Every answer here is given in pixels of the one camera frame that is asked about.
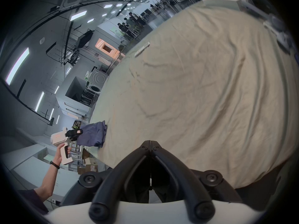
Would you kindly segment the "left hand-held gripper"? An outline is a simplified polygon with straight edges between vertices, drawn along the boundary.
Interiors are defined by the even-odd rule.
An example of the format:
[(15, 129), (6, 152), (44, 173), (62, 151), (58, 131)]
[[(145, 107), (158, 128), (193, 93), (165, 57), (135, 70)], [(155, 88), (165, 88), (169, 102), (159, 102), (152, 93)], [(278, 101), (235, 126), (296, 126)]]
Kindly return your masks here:
[(50, 137), (50, 141), (52, 145), (58, 147), (60, 144), (66, 144), (70, 146), (71, 141), (77, 141), (77, 138), (83, 134), (82, 129), (72, 129), (68, 130), (66, 127), (62, 129), (62, 131), (52, 134)]

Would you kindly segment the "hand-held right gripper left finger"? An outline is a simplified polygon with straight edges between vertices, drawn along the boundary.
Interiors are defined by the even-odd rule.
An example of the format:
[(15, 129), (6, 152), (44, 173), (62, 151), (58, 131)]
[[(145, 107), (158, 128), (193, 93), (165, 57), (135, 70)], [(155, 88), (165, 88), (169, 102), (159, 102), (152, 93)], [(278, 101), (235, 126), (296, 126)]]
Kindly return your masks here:
[(150, 161), (147, 158), (150, 144), (144, 141), (111, 170), (82, 174), (60, 206), (91, 202), (88, 210), (91, 220), (97, 224), (112, 224), (120, 201), (149, 203)]

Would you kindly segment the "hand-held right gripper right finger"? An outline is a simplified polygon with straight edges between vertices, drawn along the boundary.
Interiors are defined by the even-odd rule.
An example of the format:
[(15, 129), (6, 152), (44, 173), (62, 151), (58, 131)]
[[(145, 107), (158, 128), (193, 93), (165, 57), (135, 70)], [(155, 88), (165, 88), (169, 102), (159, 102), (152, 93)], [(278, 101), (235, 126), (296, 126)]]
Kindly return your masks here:
[(215, 170), (189, 169), (177, 157), (152, 141), (152, 189), (163, 203), (183, 200), (192, 223), (207, 223), (215, 215), (212, 198), (242, 203), (235, 189)]

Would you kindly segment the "person's left hand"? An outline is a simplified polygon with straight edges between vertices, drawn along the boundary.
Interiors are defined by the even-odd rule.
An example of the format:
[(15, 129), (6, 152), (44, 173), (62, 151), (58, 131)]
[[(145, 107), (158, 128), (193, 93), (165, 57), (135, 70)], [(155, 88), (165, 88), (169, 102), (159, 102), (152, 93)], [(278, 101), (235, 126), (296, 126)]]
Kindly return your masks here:
[(52, 160), (53, 165), (60, 166), (60, 165), (68, 165), (73, 163), (72, 157), (67, 157), (71, 151), (71, 147), (66, 144), (60, 144), (57, 147), (55, 156)]

